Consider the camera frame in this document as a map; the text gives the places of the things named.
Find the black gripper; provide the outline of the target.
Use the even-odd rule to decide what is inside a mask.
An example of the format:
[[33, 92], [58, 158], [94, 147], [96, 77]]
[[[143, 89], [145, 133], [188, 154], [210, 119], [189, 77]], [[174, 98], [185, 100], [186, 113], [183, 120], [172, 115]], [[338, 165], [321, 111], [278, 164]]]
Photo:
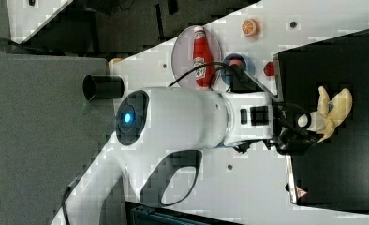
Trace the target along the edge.
[[273, 137], [264, 140], [268, 150], [280, 155], [301, 156], [313, 147], [325, 128], [324, 117], [318, 112], [307, 112], [294, 103], [273, 103]]

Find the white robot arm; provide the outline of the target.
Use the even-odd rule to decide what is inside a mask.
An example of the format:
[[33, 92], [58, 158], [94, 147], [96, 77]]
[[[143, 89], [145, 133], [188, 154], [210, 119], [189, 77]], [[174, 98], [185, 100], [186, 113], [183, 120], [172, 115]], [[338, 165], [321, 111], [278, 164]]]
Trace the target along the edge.
[[278, 151], [317, 143], [314, 117], [289, 122], [266, 92], [231, 93], [173, 87], [136, 90], [121, 101], [114, 132], [84, 175], [71, 183], [51, 225], [98, 225], [109, 193], [125, 177], [137, 200], [167, 207], [164, 195], [182, 169], [200, 170], [206, 150], [245, 151], [264, 142]]

